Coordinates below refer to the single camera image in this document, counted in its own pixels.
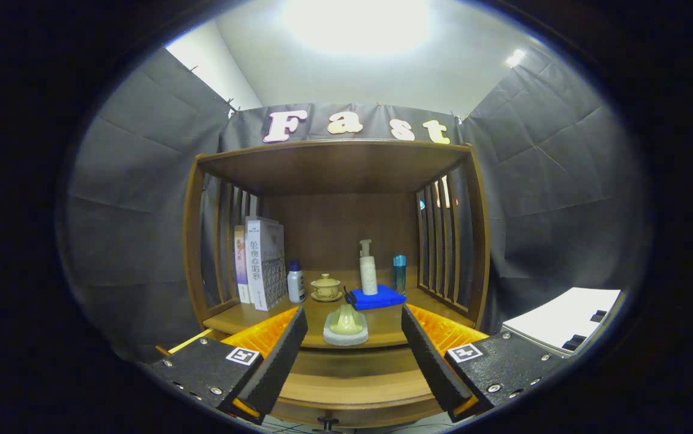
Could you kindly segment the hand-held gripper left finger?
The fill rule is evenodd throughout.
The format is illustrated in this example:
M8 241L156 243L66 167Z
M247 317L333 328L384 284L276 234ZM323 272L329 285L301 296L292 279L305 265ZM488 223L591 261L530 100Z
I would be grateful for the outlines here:
M146 363L144 371L164 390L206 412L261 425L307 332L305 311L294 307L227 338L207 330Z

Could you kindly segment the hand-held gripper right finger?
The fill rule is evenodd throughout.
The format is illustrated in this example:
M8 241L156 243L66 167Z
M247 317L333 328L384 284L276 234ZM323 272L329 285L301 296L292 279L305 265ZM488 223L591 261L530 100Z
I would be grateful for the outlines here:
M514 401L567 364L566 356L518 333L485 335L410 303L402 305L400 323L432 395L452 422Z

